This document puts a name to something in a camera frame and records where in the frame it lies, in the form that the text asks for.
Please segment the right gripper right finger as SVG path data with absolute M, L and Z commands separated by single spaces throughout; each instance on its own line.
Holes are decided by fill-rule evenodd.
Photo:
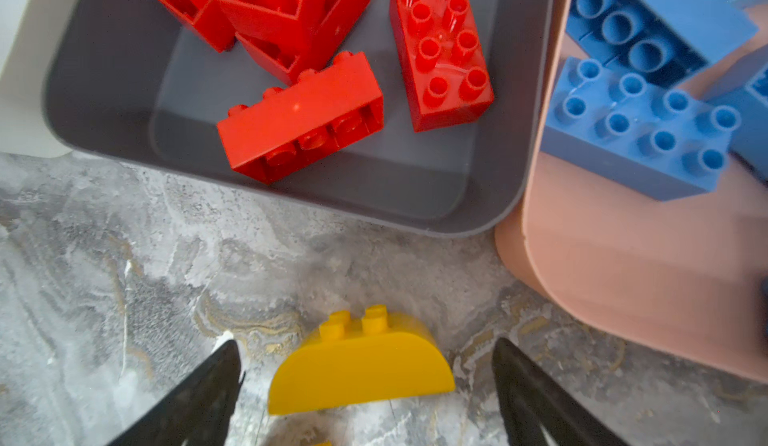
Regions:
M 624 445 L 507 338 L 495 342 L 492 370 L 511 445 Z

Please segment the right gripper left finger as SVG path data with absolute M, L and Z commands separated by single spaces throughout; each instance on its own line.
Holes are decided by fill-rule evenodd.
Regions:
M 237 343 L 217 348 L 113 445 L 223 445 L 242 386 Z

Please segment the yellow curved lego brick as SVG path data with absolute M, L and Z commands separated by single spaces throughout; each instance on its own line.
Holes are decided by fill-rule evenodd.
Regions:
M 288 415 L 454 389 L 428 328 L 375 305 L 360 318 L 345 310 L 330 314 L 277 369 L 267 410 Z

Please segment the red lego brick low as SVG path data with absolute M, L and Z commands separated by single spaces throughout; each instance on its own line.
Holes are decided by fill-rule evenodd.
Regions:
M 495 96 L 470 0 L 390 0 L 415 132 L 479 119 Z

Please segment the red lego brick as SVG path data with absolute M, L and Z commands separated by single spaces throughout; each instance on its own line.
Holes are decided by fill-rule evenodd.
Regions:
M 235 30 L 215 0 L 158 1 L 218 53 L 234 46 Z
M 384 126 L 383 93 L 366 55 L 338 53 L 321 71 L 308 69 L 287 88 L 236 105 L 217 123 L 231 169 L 275 183 Z
M 303 71 L 319 71 L 333 59 L 370 1 L 325 0 L 324 16 L 309 47 L 298 53 L 242 33 L 236 38 L 259 66 L 284 84 L 292 85 Z
M 325 0 L 215 0 L 235 32 L 290 52 L 310 46 Z

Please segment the blue lego brick low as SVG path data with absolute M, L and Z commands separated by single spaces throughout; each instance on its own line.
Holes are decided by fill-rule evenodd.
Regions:
M 672 87 L 736 51 L 758 27 L 726 0 L 572 0 L 566 32 L 604 67 Z

